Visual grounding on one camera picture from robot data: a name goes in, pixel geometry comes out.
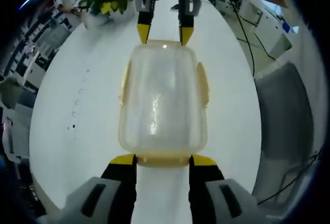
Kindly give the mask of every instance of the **chair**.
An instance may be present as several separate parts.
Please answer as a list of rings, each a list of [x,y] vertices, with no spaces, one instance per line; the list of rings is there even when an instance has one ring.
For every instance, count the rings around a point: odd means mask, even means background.
[[[313,119],[299,73],[292,63],[257,79],[262,143],[253,195],[264,200],[285,187],[308,163],[313,143]],[[285,213],[300,180],[260,205],[267,215]]]

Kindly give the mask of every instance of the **white table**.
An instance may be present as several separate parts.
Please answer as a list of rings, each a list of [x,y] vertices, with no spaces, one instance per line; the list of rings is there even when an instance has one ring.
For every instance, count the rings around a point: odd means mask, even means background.
[[[176,3],[156,3],[149,39],[179,40],[178,13],[170,11]],[[31,122],[31,169],[59,208],[77,187],[100,177],[112,158],[127,153],[118,143],[118,96],[130,54],[140,44],[136,24],[137,17],[125,25],[79,26],[43,79]],[[208,144],[201,154],[252,192],[261,150],[258,97],[239,43],[207,0],[188,46],[203,62],[210,86]]]

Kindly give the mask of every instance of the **white flower pot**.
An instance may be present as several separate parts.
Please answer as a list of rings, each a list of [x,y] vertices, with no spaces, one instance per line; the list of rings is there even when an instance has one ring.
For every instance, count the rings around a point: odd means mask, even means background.
[[[90,29],[105,24],[107,21],[109,21],[109,15],[93,15],[90,12],[83,12],[81,14],[81,20],[84,23],[85,28]]]
[[[115,22],[124,23],[132,20],[132,18],[136,14],[136,9],[134,5],[134,1],[128,1],[127,9],[124,11],[123,14],[117,10],[116,12],[110,12],[110,18],[113,19]]]

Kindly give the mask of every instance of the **gray panel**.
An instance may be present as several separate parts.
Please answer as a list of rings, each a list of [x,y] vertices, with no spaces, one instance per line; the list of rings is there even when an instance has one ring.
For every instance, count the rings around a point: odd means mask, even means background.
[[[104,184],[106,187],[104,188],[96,204],[93,216],[87,217],[81,213],[81,208],[97,184]],[[67,197],[65,208],[63,210],[63,216],[59,223],[107,224],[109,210],[120,184],[120,181],[91,178]]]
[[[232,218],[227,201],[221,192],[221,186],[228,186],[236,197],[242,210],[241,214]],[[261,224],[269,223],[257,206],[256,199],[233,179],[211,181],[206,183],[216,212],[217,224]]]
[[[262,147],[266,158],[300,162],[311,151],[314,133],[305,86],[295,66],[287,63],[256,81]]]

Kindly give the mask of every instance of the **blue object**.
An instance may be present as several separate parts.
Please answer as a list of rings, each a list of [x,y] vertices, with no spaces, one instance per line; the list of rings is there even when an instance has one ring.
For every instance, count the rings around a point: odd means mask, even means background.
[[[283,30],[285,30],[286,33],[289,33],[291,27],[290,27],[290,25],[288,25],[288,23],[286,21],[284,21],[282,24],[282,28],[283,28]]]
[[[0,155],[0,169],[2,168],[6,168],[6,163],[4,157]]]

